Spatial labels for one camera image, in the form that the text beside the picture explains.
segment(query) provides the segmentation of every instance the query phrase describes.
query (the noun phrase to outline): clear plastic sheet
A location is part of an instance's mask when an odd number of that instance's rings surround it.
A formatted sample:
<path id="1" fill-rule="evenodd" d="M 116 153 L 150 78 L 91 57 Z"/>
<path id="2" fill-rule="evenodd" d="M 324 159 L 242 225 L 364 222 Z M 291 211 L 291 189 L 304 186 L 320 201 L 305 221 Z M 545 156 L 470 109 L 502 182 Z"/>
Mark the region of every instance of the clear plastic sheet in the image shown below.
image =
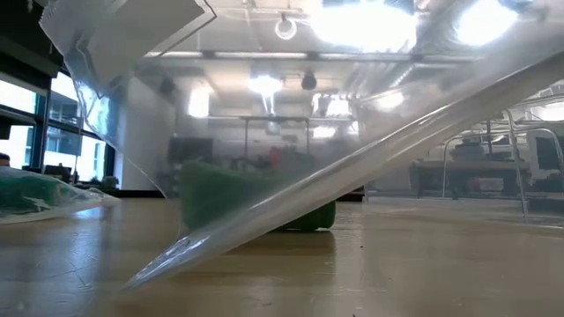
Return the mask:
<path id="1" fill-rule="evenodd" d="M 119 203 L 101 192 L 83 190 L 54 177 L 0 166 L 0 225 L 61 217 Z"/>
<path id="2" fill-rule="evenodd" d="M 71 10 L 77 3 L 95 10 Z M 222 98 L 227 108 L 248 102 L 263 108 L 263 115 L 214 116 L 207 103 L 219 94 L 210 93 L 217 87 L 202 84 L 205 70 L 223 69 L 229 77 L 240 62 L 182 60 L 205 56 L 174 51 L 174 45 L 215 13 L 199 2 L 166 0 L 152 14 L 156 3 L 104 6 L 59 0 L 41 21 L 64 54 L 87 124 L 178 202 L 174 212 L 186 225 L 186 236 L 134 276 L 126 289 L 194 267 L 302 217 L 531 96 L 560 79 L 564 70 L 558 22 L 524 18 L 507 27 L 500 40 L 479 49 L 483 57 L 475 62 L 377 94 L 361 93 L 348 101 L 345 117 L 328 120 L 327 113 L 342 100 L 330 100 L 330 110 L 323 96 L 305 115 L 282 115 L 275 95 L 281 84 L 264 77 L 263 90 L 269 93 L 262 98 L 241 101 L 237 91 Z M 202 13 L 168 15 L 179 8 Z M 67 19 L 60 13 L 68 11 L 84 17 Z M 165 21 L 170 22 L 167 27 L 159 25 Z M 233 75 L 231 85 L 237 80 Z M 371 82 L 354 85 L 366 91 Z M 187 109 L 190 103 L 205 107 Z M 262 129 L 263 138 L 254 140 L 250 129 Z M 296 130 L 301 134 L 285 132 Z"/>

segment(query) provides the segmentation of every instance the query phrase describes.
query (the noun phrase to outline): wooden table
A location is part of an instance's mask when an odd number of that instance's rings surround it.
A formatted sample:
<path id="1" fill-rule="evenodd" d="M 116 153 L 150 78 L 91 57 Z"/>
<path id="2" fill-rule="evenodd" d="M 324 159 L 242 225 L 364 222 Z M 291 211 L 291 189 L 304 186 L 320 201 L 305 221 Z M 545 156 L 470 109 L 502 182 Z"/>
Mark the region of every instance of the wooden table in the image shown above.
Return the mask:
<path id="1" fill-rule="evenodd" d="M 164 200 L 2 226 L 0 316 L 564 315 L 562 230 L 339 208 L 330 232 L 267 234 L 126 296 L 175 238 Z"/>

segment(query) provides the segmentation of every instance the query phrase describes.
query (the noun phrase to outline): white wall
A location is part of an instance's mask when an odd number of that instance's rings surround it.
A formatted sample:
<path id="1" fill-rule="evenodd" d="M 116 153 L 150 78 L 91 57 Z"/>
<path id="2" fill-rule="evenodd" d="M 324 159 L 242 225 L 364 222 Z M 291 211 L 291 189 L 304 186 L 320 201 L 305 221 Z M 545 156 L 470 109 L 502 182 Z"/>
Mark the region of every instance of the white wall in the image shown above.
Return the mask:
<path id="1" fill-rule="evenodd" d="M 120 109 L 118 146 L 139 166 L 116 155 L 115 175 L 121 189 L 153 190 L 150 179 L 167 167 L 168 142 L 174 134 L 174 108 L 154 90 L 132 78 L 127 87 L 127 106 Z"/>

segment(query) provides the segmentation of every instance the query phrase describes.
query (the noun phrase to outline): ceiling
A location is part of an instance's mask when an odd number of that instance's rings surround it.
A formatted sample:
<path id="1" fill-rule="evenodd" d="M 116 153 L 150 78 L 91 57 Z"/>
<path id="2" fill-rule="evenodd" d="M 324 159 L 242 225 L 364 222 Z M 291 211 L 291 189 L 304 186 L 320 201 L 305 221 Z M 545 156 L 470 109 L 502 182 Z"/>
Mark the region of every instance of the ceiling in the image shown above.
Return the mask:
<path id="1" fill-rule="evenodd" d="M 422 39 L 441 30 L 438 22 L 447 18 L 455 4 L 460 2 L 468 1 L 417 1 L 422 8 L 419 12 L 418 41 L 424 43 Z M 432 63 L 416 63 L 415 66 L 407 63 L 412 58 L 411 53 L 424 50 L 428 47 L 427 43 L 426 46 L 416 46 L 413 51 L 400 49 L 390 52 L 391 60 L 400 59 L 401 63 L 382 63 L 382 56 L 378 54 L 364 55 L 359 49 L 320 40 L 306 23 L 297 23 L 297 33 L 289 41 L 275 34 L 281 12 L 288 18 L 307 21 L 310 14 L 321 8 L 319 0 L 211 0 L 209 5 L 217 13 L 217 18 L 174 47 L 162 58 L 162 63 L 167 68 L 167 74 L 174 73 L 176 86 L 184 91 L 185 96 L 189 95 L 194 80 L 203 80 L 210 85 L 214 92 L 210 110 L 213 115 L 264 114 L 261 96 L 248 88 L 253 70 L 283 80 L 282 91 L 275 95 L 277 113 L 307 115 L 316 92 L 340 92 L 349 98 L 358 97 L 386 89 L 399 77 L 403 77 L 402 83 L 406 83 L 473 58 L 473 52 L 463 55 L 458 51 L 457 56 L 462 56 L 460 61 L 449 61 L 445 55 L 446 62 L 437 56 Z M 206 58 L 195 54 L 197 52 L 249 54 Z M 289 53 L 302 53 L 304 56 L 296 58 Z M 338 55 L 340 60 L 331 60 L 320 54 Z M 301 80 L 308 71 L 313 72 L 317 79 L 314 91 L 301 88 Z"/>
<path id="2" fill-rule="evenodd" d="M 268 73 L 283 82 L 283 89 L 274 97 L 277 114 L 310 115 L 312 97 L 317 92 L 361 98 L 436 76 L 490 54 L 490 46 L 469 48 L 453 36 L 453 21 L 475 1 L 415 0 L 417 45 L 386 54 L 364 54 L 357 48 L 318 38 L 308 19 L 321 9 L 320 0 L 208 0 L 217 18 L 160 58 L 163 71 L 154 73 L 174 83 L 179 106 L 186 104 L 194 83 L 209 85 L 210 115 L 217 116 L 265 115 L 263 100 L 249 90 L 249 80 L 252 72 Z M 554 26 L 564 17 L 564 4 L 560 0 L 535 1 L 542 4 L 538 8 L 550 11 L 524 15 L 524 23 L 514 27 L 497 47 L 522 48 L 524 42 L 534 47 L 560 32 Z M 295 36 L 288 41 L 275 34 L 281 13 L 299 21 Z M 530 27 L 532 20 L 542 17 L 554 23 L 546 24 L 545 30 L 542 23 Z M 366 30 L 367 37 L 376 31 Z M 313 91 L 301 88 L 306 72 L 313 72 L 317 79 Z"/>

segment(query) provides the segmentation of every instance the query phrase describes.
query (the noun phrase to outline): light fixture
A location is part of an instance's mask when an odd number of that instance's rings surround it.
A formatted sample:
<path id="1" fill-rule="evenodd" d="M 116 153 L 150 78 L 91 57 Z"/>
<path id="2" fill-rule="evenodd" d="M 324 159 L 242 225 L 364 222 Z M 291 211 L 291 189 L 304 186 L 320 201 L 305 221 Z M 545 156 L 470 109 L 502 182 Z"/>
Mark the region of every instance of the light fixture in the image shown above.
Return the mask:
<path id="1" fill-rule="evenodd" d="M 312 112 L 315 113 L 319 109 L 319 99 L 322 97 L 322 94 L 316 92 L 314 96 L 311 98 L 311 107 L 313 108 Z"/>
<path id="2" fill-rule="evenodd" d="M 534 108 L 535 115 L 546 122 L 558 122 L 564 120 L 564 102 L 556 102 L 543 107 Z"/>
<path id="3" fill-rule="evenodd" d="M 210 115 L 211 88 L 202 83 L 195 83 L 189 96 L 188 115 L 205 118 Z"/>
<path id="4" fill-rule="evenodd" d="M 317 87 L 317 79 L 313 71 L 308 70 L 301 80 L 301 89 L 312 91 Z"/>
<path id="5" fill-rule="evenodd" d="M 291 40 L 298 32 L 296 22 L 287 18 L 284 13 L 281 14 L 280 20 L 274 26 L 274 33 L 282 40 Z"/>
<path id="6" fill-rule="evenodd" d="M 499 0 L 478 0 L 458 20 L 456 36 L 463 44 L 483 46 L 501 37 L 518 17 Z"/>
<path id="7" fill-rule="evenodd" d="M 404 101 L 405 97 L 401 92 L 394 92 L 378 99 L 378 108 L 388 112 L 401 105 Z"/>
<path id="8" fill-rule="evenodd" d="M 333 127 L 320 126 L 314 128 L 313 131 L 314 131 L 313 138 L 330 138 L 335 136 L 337 129 Z"/>
<path id="9" fill-rule="evenodd" d="M 322 41 L 364 52 L 398 51 L 416 42 L 417 19 L 381 2 L 324 7 L 310 23 Z"/>
<path id="10" fill-rule="evenodd" d="M 351 115 L 348 100 L 331 100 L 327 106 L 327 116 Z"/>
<path id="11" fill-rule="evenodd" d="M 282 90 L 282 81 L 268 75 L 259 75 L 249 80 L 249 89 L 263 96 L 271 96 Z"/>

